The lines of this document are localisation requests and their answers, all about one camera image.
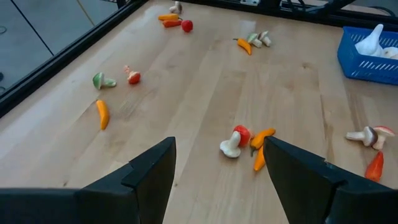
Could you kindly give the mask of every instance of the red ball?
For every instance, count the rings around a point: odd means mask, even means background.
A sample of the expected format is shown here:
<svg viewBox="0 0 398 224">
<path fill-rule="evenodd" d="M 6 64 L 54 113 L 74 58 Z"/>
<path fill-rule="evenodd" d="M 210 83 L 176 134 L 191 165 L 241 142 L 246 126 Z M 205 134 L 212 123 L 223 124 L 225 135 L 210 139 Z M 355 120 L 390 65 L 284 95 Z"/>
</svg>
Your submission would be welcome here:
<svg viewBox="0 0 398 224">
<path fill-rule="evenodd" d="M 185 32 L 191 32 L 191 30 L 193 29 L 193 23 L 192 23 L 192 21 L 182 21 L 182 23 L 181 23 L 181 28 L 182 28 L 182 30 L 184 30 Z"/>
</svg>

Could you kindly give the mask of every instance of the small red toy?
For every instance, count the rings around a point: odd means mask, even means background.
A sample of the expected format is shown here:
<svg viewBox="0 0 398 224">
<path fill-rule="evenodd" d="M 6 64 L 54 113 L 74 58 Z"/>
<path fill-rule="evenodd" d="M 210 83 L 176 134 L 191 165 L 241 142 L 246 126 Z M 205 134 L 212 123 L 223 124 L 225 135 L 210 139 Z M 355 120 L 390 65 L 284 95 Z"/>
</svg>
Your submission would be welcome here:
<svg viewBox="0 0 398 224">
<path fill-rule="evenodd" d="M 239 147 L 244 147 L 249 143 L 252 134 L 245 126 L 238 125 L 234 128 L 234 131 L 237 131 L 239 134 L 241 134 L 241 141 L 238 145 Z"/>
<path fill-rule="evenodd" d="M 191 30 L 193 29 L 192 21 L 182 21 L 181 28 L 182 30 L 184 30 L 184 32 L 191 32 Z"/>
<path fill-rule="evenodd" d="M 139 83 L 139 80 L 141 79 L 141 73 L 131 71 L 130 67 L 127 65 L 124 66 L 124 72 L 129 75 L 129 77 L 127 78 L 129 84 Z"/>
</svg>

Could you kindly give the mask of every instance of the red mushroom cap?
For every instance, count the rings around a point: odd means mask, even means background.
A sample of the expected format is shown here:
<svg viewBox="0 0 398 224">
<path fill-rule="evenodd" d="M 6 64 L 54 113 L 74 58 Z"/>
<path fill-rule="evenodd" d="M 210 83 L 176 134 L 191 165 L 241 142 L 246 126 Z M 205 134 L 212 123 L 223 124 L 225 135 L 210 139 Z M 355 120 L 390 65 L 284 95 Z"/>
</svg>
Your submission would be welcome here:
<svg viewBox="0 0 398 224">
<path fill-rule="evenodd" d="M 376 126 L 373 128 L 378 134 L 383 134 L 388 137 L 394 137 L 396 134 L 393 132 L 393 130 L 385 127 L 385 126 Z"/>
</svg>

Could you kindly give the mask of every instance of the black frame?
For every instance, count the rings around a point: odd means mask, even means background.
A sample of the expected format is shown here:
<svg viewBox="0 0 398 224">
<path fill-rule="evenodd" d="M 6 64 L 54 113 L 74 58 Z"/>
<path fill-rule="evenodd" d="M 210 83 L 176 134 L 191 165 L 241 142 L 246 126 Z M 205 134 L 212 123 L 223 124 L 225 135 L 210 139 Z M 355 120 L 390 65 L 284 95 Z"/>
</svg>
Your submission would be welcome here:
<svg viewBox="0 0 398 224">
<path fill-rule="evenodd" d="M 21 79 L 0 95 L 0 118 L 147 1 L 148 0 L 131 0 L 126 3 L 126 0 L 117 0 L 119 11 L 110 15 L 105 21 L 89 30 L 85 35 L 65 47 L 61 52 L 54 55 L 51 59 L 30 72 L 25 78 Z M 291 0 L 287 0 L 287 2 L 282 2 L 281 0 L 262 0 L 260 4 L 255 7 L 240 4 L 239 0 L 182 0 L 182 2 L 253 12 L 267 16 L 283 17 L 286 19 L 295 19 L 338 27 L 355 26 L 373 28 L 377 24 L 383 23 L 384 30 L 398 32 L 398 18 L 396 17 L 338 9 L 353 1 L 354 0 L 334 0 L 334 3 L 328 3 L 325 6 L 312 7 L 304 5 L 303 2 L 300 4 L 291 3 Z"/>
</svg>

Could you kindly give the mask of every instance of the toy tomato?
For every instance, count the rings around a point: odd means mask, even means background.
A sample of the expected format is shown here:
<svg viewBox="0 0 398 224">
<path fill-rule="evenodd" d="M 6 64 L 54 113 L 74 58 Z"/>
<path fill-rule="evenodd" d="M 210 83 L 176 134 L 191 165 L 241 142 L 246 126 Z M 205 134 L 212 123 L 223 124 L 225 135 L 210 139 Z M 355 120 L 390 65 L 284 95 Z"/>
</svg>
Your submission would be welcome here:
<svg viewBox="0 0 398 224">
<path fill-rule="evenodd" d="M 184 30 L 184 32 L 191 32 L 191 30 L 193 29 L 192 21 L 182 21 L 181 28 L 182 30 Z"/>
<path fill-rule="evenodd" d="M 251 138 L 250 131 L 243 125 L 238 125 L 234 128 L 234 131 L 237 131 L 241 134 L 241 141 L 239 142 L 240 147 L 247 145 Z"/>
</svg>

